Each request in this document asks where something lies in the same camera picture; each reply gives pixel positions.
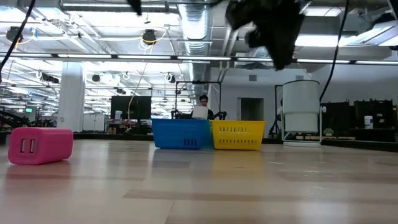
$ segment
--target wooden floor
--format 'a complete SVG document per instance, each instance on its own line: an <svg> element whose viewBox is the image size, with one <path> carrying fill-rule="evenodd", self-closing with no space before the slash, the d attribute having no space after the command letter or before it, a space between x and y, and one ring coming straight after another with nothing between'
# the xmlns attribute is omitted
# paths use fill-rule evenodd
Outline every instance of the wooden floor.
<svg viewBox="0 0 398 224"><path fill-rule="evenodd" d="M68 161L13 166L1 147L0 223L396 224L398 154L77 140Z"/></svg>

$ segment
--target ceiling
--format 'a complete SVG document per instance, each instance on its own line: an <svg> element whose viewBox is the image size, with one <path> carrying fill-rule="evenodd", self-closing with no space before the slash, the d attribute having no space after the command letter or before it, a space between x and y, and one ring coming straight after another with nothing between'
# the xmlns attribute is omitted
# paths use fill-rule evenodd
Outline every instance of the ceiling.
<svg viewBox="0 0 398 224"><path fill-rule="evenodd" d="M230 35L228 38L230 30L224 19L226 3L207 9L206 12L210 14L210 21L206 23L210 29L209 36L206 39L191 38L188 41L187 36L200 36L203 26L207 25L196 22L192 23L189 29L182 26L183 19L178 13L179 4L176 3L187 1L189 0L169 1L168 12L164 9L163 1L147 1L145 2L147 12L141 17L132 13L129 7L124 7L125 3L122 0L102 2L100 0L64 0L62 5L55 0L39 1L22 33L25 43L19 44L15 52L186 55L188 54L187 45L197 43L206 45L207 55L258 57L256 55L259 51L248 48L244 41L245 34L253 29L252 24L240 28L236 35ZM0 52L6 52L10 45L5 37L6 32L12 26L19 26L25 15L24 7L12 4L15 3L11 0L0 2ZM297 58L331 59L333 57L336 34L340 26L341 8L344 4L345 1L332 0L317 0L309 4L305 11L307 17L296 42L295 56ZM389 10L387 1L352 1L345 31L357 34L366 31L369 22L364 18L377 17L386 10ZM359 16L358 11L366 13ZM158 40L153 47L142 42L141 35L148 29L155 30ZM230 50L224 46L226 39L229 39ZM390 56L391 50L388 47L372 45L341 47L339 52L339 59L347 60L383 60ZM146 66L143 62L85 61L83 66L88 75L85 97L87 113L109 113L110 96L118 94L114 88L105 87L118 85L127 90L128 95L133 94L132 89L138 85L140 76L143 75L139 87L151 87L154 90L138 90L137 94L152 94L156 97L154 101L166 101L165 108L169 109L159 114L169 116L169 111L173 108L175 84L167 81L167 75L174 75L176 80L192 80L192 64L189 62L148 63ZM211 69L207 71L210 75L206 79L216 80L219 74L219 63L211 63L210 66ZM56 113L59 85L45 88L47 83L40 81L37 77L40 76L38 73L40 71L62 81L62 67L63 62L59 60L21 60L18 58L9 60L2 72L1 104L10 110L19 109L15 108L15 105L44 105L45 114ZM320 67L322 65L310 63L292 64L284 71L275 72L270 66L248 70L242 65L234 64L226 72L224 83L227 85L274 85L292 80L296 75L309 77L309 74ZM111 81L93 82L91 78L94 74L104 77L104 80L111 79ZM257 81L249 82L248 75L253 74L257 75ZM350 79L344 75L337 75L336 78ZM12 88L9 85L25 86ZM199 91L205 90L206 88L200 87ZM186 102L181 102L187 111L195 103L195 95L197 94L193 91L183 91L180 95L187 99Z"/></svg>

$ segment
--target white column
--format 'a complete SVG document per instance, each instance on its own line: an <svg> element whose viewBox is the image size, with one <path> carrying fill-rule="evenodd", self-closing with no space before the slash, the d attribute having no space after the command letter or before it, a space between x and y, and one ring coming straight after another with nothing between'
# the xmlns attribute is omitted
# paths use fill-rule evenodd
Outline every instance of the white column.
<svg viewBox="0 0 398 224"><path fill-rule="evenodd" d="M64 62L61 76L58 128L82 131L86 72L81 62Z"/></svg>

